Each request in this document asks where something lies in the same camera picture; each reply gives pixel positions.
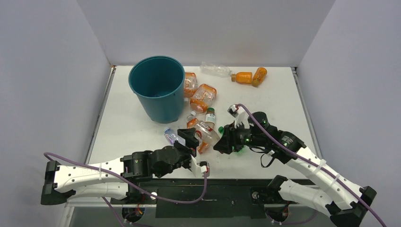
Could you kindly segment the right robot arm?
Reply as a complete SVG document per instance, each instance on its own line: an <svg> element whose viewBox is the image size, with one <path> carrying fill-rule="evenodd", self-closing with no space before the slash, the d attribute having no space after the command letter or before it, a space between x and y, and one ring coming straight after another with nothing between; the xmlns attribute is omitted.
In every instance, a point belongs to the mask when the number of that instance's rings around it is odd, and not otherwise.
<svg viewBox="0 0 401 227"><path fill-rule="evenodd" d="M297 170L315 184L311 188L278 175L258 192L258 202L295 202L326 215L337 227L360 226L377 194L372 187L344 178L300 138L271 125L264 112L254 112L247 121L248 128L238 121L220 127L222 136L214 150L231 154L248 147Z"/></svg>

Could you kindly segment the orange label tea bottle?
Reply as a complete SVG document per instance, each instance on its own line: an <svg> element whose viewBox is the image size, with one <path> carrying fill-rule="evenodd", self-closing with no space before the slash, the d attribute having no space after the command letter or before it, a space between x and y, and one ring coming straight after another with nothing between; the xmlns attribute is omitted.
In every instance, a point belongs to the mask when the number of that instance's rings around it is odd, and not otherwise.
<svg viewBox="0 0 401 227"><path fill-rule="evenodd" d="M195 133L200 140L200 145L197 148L199 154L206 153L220 140L219 134L207 122L199 120L195 111L190 111L186 128L195 128Z"/></svg>

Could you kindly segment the small clear water bottle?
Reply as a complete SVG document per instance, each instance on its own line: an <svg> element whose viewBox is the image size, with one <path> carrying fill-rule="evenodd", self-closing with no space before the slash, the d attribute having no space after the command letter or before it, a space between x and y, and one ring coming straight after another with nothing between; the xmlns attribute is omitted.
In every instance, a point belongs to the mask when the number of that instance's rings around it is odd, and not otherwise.
<svg viewBox="0 0 401 227"><path fill-rule="evenodd" d="M179 141L178 135L175 133L175 131L171 128L166 128L164 130L164 137L167 139L167 141L173 146L176 141Z"/></svg>

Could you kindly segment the starbucks bottle green cap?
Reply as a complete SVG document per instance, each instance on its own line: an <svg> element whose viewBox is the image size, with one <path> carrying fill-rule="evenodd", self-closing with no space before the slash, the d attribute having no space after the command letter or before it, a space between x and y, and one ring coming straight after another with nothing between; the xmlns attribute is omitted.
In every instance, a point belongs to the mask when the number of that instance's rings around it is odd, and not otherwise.
<svg viewBox="0 0 401 227"><path fill-rule="evenodd" d="M205 121L204 121L210 128L214 128L216 124L216 115L215 110L212 107L209 107L205 114Z"/></svg>

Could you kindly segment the green plastic bottle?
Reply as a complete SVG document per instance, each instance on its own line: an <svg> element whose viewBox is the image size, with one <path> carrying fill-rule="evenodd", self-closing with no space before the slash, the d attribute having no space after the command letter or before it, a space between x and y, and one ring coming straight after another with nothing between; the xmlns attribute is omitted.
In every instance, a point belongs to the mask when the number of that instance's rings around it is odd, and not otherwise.
<svg viewBox="0 0 401 227"><path fill-rule="evenodd" d="M244 126L236 128L234 124L220 126L218 129L221 134L220 140L214 145L213 149L221 154L231 154L241 152L244 148L243 138L246 132Z"/></svg>

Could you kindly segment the large orange tea bottle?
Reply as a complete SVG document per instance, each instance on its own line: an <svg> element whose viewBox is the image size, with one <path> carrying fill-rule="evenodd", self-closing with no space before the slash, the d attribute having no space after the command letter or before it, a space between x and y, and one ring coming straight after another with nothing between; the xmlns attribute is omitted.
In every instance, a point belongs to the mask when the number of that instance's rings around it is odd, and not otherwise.
<svg viewBox="0 0 401 227"><path fill-rule="evenodd" d="M196 113L204 113L211 107L217 96L217 90L208 84L201 84L190 98L190 108Z"/></svg>

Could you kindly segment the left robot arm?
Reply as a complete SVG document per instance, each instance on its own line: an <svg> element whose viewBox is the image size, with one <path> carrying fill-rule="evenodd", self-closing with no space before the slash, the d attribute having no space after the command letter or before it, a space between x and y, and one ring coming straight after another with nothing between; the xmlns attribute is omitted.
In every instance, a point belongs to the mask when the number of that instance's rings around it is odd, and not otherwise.
<svg viewBox="0 0 401 227"><path fill-rule="evenodd" d="M145 150L111 161L86 165L45 152L44 185L40 204L59 205L79 197L110 197L134 204L144 189L139 183L161 178L174 170L185 168L194 175L203 175L207 167L196 162L196 148L201 138L195 128L179 129L184 144L175 141L154 151Z"/></svg>

